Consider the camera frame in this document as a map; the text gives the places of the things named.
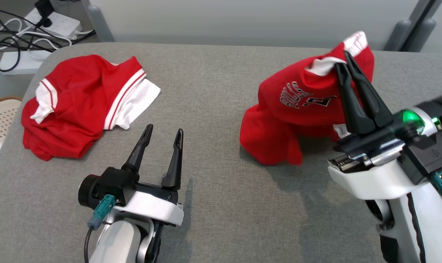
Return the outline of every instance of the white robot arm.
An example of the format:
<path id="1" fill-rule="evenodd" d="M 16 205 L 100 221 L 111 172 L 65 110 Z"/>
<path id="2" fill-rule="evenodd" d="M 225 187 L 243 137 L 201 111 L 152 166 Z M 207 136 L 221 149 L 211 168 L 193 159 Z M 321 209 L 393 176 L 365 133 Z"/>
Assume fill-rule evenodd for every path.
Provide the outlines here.
<path id="1" fill-rule="evenodd" d="M 90 263 L 154 263 L 159 255 L 163 226 L 180 226 L 183 206 L 178 203 L 182 174 L 184 133 L 177 132 L 174 153 L 161 186 L 139 182 L 141 159 L 149 144 L 153 125 L 148 125 L 127 162 L 121 169 L 109 167 L 101 175 L 88 175 L 79 189 L 79 203 L 95 210 L 85 242 L 84 258 L 88 262 L 89 235 L 104 220 Z M 100 213 L 103 200 L 111 200 Z"/>
<path id="2" fill-rule="evenodd" d="M 366 200 L 385 261 L 442 262 L 442 96 L 392 115 L 353 58 L 346 59 L 336 70 L 352 134 L 338 141 L 343 155 L 328 161 L 328 171 Z"/>

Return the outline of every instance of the wicker basket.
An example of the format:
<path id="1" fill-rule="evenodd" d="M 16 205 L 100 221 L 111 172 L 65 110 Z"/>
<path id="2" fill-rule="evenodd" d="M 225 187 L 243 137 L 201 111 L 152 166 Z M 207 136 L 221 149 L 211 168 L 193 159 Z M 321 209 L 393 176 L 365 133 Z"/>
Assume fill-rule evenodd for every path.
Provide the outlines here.
<path id="1" fill-rule="evenodd" d="M 0 98 L 0 142 L 5 139 L 20 104 L 20 97 Z"/>

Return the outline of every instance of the white power strip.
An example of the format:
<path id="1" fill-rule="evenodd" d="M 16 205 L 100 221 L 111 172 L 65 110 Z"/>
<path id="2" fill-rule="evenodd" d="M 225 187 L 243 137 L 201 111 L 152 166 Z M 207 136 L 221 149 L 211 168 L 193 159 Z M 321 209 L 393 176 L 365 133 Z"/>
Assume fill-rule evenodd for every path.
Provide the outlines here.
<path id="1" fill-rule="evenodd" d="M 39 14 L 38 10 L 34 8 L 25 18 L 37 24 L 39 23 L 39 21 L 41 21 L 42 17 Z M 48 16 L 48 18 L 51 20 L 52 25 L 48 28 L 41 28 L 51 33 L 52 35 L 66 37 L 68 39 L 76 39 L 76 32 L 81 32 L 83 30 L 80 21 L 68 16 L 52 12 L 52 14 Z M 34 25 L 29 22 L 27 22 L 27 25 L 34 27 Z"/>
<path id="2" fill-rule="evenodd" d="M 21 51 L 18 65 L 9 72 L 0 72 L 2 75 L 22 75 L 22 74 L 35 74 L 39 66 L 41 66 L 44 59 L 46 59 L 51 52 L 45 50 L 32 50 L 32 57 L 28 51 Z M 4 52 L 2 59 L 0 60 L 0 68 L 8 69 L 15 65 L 18 58 L 18 52 Z"/>

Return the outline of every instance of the green light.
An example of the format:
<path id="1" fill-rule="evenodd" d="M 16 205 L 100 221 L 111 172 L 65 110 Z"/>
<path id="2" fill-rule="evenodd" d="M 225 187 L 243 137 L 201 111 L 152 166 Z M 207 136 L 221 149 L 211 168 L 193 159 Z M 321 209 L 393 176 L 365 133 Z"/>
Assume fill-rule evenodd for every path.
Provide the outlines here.
<path id="1" fill-rule="evenodd" d="M 418 126 L 418 133 L 422 133 L 424 130 L 425 123 L 415 112 L 404 110 L 401 118 L 403 119 L 403 122 L 414 122 Z"/>
<path id="2" fill-rule="evenodd" d="M 403 112 L 403 122 L 409 122 L 409 121 L 419 122 L 422 120 L 416 113 L 410 110 L 406 110 L 405 112 Z"/>
<path id="3" fill-rule="evenodd" d="M 437 127 L 437 130 L 439 132 L 442 132 L 442 123 L 440 123 L 440 120 L 437 117 L 433 117 L 432 118 L 432 122 L 434 123 L 434 125 Z"/>

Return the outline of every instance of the gray table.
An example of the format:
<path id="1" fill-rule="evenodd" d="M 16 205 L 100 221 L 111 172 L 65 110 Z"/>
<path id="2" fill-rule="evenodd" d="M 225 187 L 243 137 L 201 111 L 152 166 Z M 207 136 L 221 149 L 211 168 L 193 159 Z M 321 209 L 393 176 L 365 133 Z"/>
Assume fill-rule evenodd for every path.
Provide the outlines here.
<path id="1" fill-rule="evenodd" d="M 304 165 L 258 165 L 240 146 L 243 113 L 258 85 L 323 49 L 93 43 L 54 52 L 38 82 L 67 58 L 91 53 L 114 63 L 135 55 L 161 95 L 129 130 L 106 131 L 82 160 L 44 162 L 22 145 L 20 115 L 0 153 L 0 262 L 81 263 L 92 211 L 76 194 L 88 174 L 124 163 L 155 126 L 141 178 L 159 183 L 177 128 L 185 131 L 181 202 L 186 217 L 165 228 L 159 262 L 383 262 L 363 201 L 337 186 L 331 142 L 302 140 Z M 442 55 L 375 52 L 374 85 L 390 110 L 442 94 Z M 92 236 L 94 249 L 97 234 Z"/>

